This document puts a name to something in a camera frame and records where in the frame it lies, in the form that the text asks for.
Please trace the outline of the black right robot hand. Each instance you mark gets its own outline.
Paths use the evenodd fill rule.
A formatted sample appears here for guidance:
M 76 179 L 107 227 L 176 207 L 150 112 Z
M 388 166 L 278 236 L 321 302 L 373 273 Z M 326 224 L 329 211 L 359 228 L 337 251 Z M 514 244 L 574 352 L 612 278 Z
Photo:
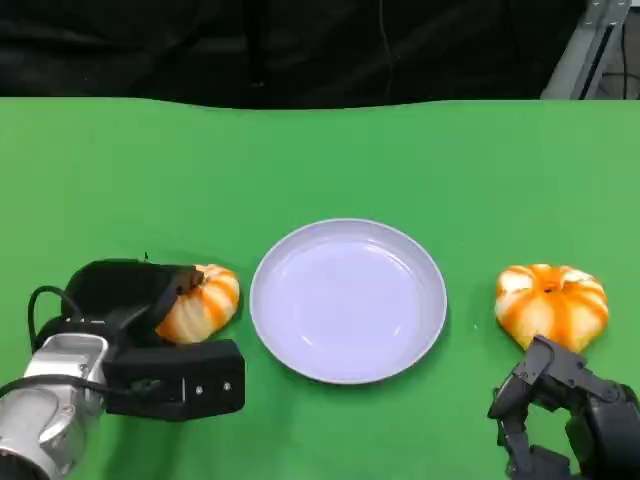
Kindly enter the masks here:
M 565 432 L 580 471 L 568 457 L 529 443 L 529 407 L 565 410 Z M 603 379 L 586 359 L 537 335 L 523 359 L 493 392 L 487 417 L 497 423 L 497 444 L 508 453 L 510 479 L 637 479 L 639 400 L 625 384 Z

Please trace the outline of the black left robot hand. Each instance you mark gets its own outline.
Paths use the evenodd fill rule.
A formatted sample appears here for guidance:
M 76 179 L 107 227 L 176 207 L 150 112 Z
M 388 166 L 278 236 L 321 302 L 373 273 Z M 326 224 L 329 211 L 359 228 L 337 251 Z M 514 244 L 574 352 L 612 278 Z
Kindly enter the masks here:
M 132 259 L 91 262 L 69 280 L 61 316 L 106 338 L 132 347 L 168 346 L 156 332 L 180 296 L 204 280 L 193 265 L 155 264 Z

